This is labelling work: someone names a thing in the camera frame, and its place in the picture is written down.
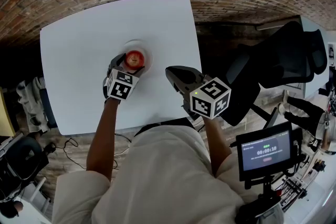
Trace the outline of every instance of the white sneaker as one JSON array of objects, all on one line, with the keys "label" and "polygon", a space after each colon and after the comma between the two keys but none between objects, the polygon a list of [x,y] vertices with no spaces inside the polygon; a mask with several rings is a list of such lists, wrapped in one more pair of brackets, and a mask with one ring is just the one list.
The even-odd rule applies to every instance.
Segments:
[{"label": "white sneaker", "polygon": [[288,100],[288,97],[289,97],[289,91],[283,91],[284,93],[284,95],[283,95],[283,103],[284,104],[287,104],[287,100]]},{"label": "white sneaker", "polygon": [[280,115],[283,116],[283,115],[285,114],[286,109],[285,109],[285,106],[284,106],[283,103],[280,103],[280,104],[278,105],[278,110],[279,110]]}]

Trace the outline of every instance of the yellow panel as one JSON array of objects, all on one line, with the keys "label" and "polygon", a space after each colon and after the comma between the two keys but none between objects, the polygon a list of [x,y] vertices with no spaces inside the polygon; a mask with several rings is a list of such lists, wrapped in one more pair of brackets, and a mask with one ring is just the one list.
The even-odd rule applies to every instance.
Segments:
[{"label": "yellow panel", "polygon": [[0,136],[14,136],[14,128],[9,119],[7,107],[5,104],[4,94],[0,87]]}]

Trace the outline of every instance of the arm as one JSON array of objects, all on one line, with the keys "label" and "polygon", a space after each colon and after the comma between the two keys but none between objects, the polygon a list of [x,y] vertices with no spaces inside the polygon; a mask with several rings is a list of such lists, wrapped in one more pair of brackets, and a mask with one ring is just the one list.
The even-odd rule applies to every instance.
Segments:
[{"label": "arm", "polygon": [[231,149],[223,139],[223,130],[217,119],[203,118],[208,138],[212,173],[216,175],[222,162],[231,154]]},{"label": "arm", "polygon": [[95,171],[105,175],[110,181],[114,158],[114,132],[117,117],[118,101],[109,98],[106,101],[96,134],[87,157],[87,171]]},{"label": "arm", "polygon": [[325,129],[322,139],[321,148],[325,151],[329,150],[330,141],[329,141],[330,129]]}]

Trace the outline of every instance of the wooden floor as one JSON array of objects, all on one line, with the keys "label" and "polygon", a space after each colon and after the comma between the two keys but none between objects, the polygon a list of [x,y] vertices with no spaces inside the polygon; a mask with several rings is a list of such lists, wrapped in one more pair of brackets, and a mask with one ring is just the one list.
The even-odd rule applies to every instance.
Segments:
[{"label": "wooden floor", "polygon": [[[268,36],[276,31],[267,30],[258,32],[255,31],[255,28],[253,26],[218,25],[199,25],[196,27],[196,29],[200,47],[202,69],[204,73],[206,73],[208,70],[211,70],[211,60],[214,57],[220,59],[221,55],[223,55],[228,48],[236,47],[240,43],[246,45],[255,45],[258,42],[266,39]],[[272,109],[282,101],[282,96],[283,91],[279,88],[262,89],[255,104],[270,113]],[[24,114],[19,115],[18,118],[21,130],[24,133],[28,133]],[[285,121],[285,119],[282,116],[278,116],[277,122],[280,123],[283,121]],[[260,130],[263,128],[264,125],[265,120],[263,120],[260,116],[256,115],[252,110],[250,110],[246,117],[242,120],[242,122],[235,127],[230,126],[226,122],[222,121],[223,136],[228,143],[231,143],[235,140],[236,135]],[[198,128],[200,128],[201,126],[202,123],[198,124],[196,126],[196,129],[198,130]],[[134,134],[139,129],[140,128],[117,130],[117,133],[124,134],[132,139]],[[200,134],[207,145],[204,129],[200,132]],[[75,147],[68,143],[65,150],[70,158],[72,158],[81,166],[86,167],[86,157],[93,136],[94,134],[83,134],[65,137],[60,135],[58,129],[52,129],[41,137],[40,143],[42,146],[45,146],[50,142],[54,142],[58,147],[63,148],[65,142],[69,138],[73,138],[78,143],[78,147]],[[115,154],[122,153],[129,147],[130,143],[124,137],[116,136],[115,139]],[[118,162],[118,168],[122,167],[123,160],[126,155],[127,151],[115,157],[115,160]],[[47,196],[51,198],[51,200],[53,200],[55,195],[57,177],[65,173],[82,170],[82,168],[69,160],[64,151],[60,148],[56,149],[56,151],[53,154],[50,154],[48,158],[49,165],[47,165],[43,170],[40,171],[37,179],[43,176],[47,177],[47,180],[43,185],[42,190]],[[117,173],[117,169],[113,170],[113,179],[116,177]]]}]

